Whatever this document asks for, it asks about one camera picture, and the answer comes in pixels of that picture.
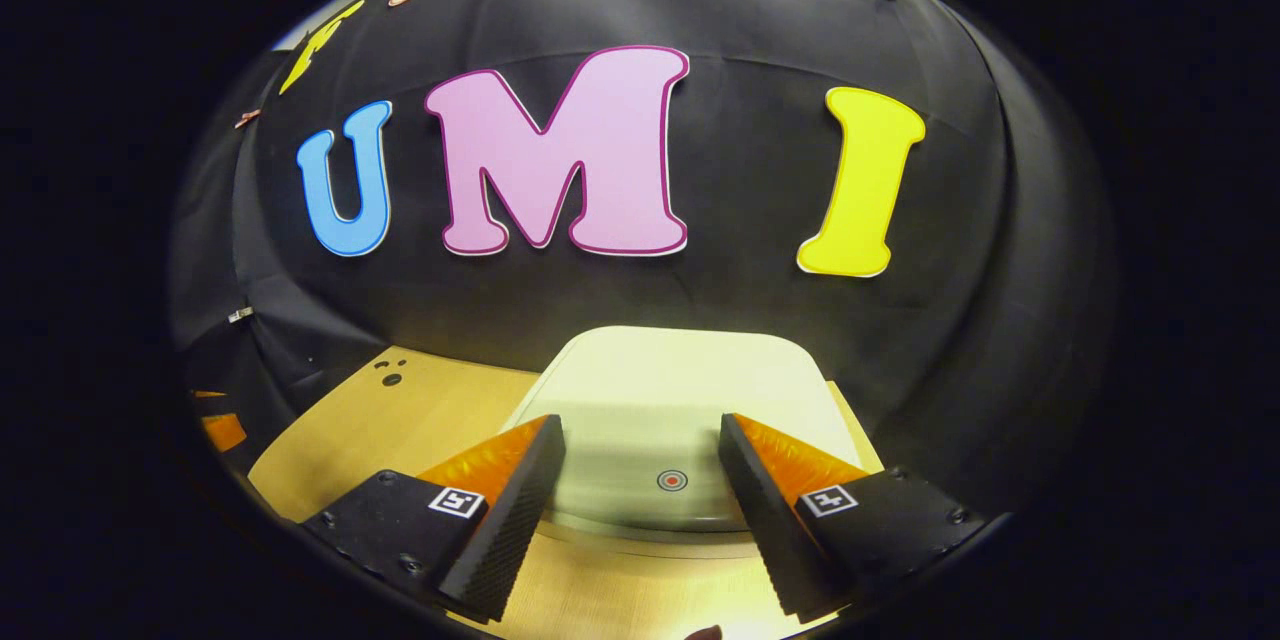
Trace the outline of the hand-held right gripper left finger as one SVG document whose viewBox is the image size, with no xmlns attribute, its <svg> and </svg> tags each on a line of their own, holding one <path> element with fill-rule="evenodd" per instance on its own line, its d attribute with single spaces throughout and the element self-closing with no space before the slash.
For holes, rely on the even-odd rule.
<svg viewBox="0 0 1280 640">
<path fill-rule="evenodd" d="M 499 621 L 564 454 L 544 415 L 416 476 L 380 470 L 301 526 L 416 602 Z"/>
</svg>

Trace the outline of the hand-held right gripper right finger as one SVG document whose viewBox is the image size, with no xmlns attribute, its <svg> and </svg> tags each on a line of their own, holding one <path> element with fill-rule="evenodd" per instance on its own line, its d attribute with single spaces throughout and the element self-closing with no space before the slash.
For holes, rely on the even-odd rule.
<svg viewBox="0 0 1280 640">
<path fill-rule="evenodd" d="M 722 417 L 718 456 L 782 611 L 803 622 L 878 611 L 989 532 L 911 470 L 873 474 L 745 415 Z"/>
</svg>

